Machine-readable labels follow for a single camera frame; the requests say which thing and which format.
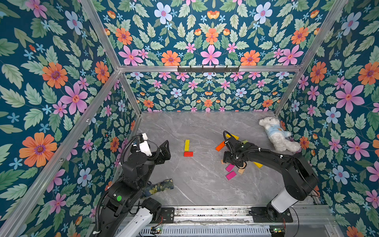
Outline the small red block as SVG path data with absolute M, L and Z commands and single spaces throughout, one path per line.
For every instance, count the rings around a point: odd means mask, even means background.
M 184 157 L 193 157 L 193 152 L 184 152 Z

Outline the long yellow block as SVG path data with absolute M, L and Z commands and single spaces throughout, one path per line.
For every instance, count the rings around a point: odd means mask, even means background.
M 186 140 L 186 141 L 185 141 L 185 148 L 184 148 L 184 151 L 185 151 L 185 152 L 188 152 L 188 151 L 189 151 L 189 148 L 190 148 L 190 140 Z

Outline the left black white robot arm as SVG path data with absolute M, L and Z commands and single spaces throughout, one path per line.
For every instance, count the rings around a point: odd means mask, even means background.
M 150 143 L 147 135 L 140 133 L 131 137 L 122 149 L 119 159 L 122 175 L 99 199 L 92 237 L 113 237 L 134 204 L 142 198 L 155 166 L 171 159 L 167 140 L 154 152 Z

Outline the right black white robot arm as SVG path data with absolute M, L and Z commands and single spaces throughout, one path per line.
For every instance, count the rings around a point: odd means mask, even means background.
M 269 222 L 281 222 L 284 213 L 299 201 L 305 200 L 319 183 L 319 178 L 303 155 L 283 155 L 269 149 L 263 149 L 253 143 L 242 143 L 233 136 L 224 137 L 227 151 L 223 162 L 238 169 L 245 169 L 249 162 L 267 166 L 282 175 L 284 188 L 262 211 L 251 208 L 253 217 L 265 218 Z

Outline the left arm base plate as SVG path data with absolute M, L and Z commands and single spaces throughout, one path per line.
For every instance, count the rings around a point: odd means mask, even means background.
M 174 222 L 175 208 L 161 207 L 149 211 L 152 215 L 151 224 L 172 224 Z

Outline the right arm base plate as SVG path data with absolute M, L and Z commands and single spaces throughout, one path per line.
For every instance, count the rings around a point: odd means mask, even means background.
M 272 207 L 251 207 L 249 215 L 253 217 L 255 223 L 294 222 L 289 208 L 284 212 L 279 213 Z

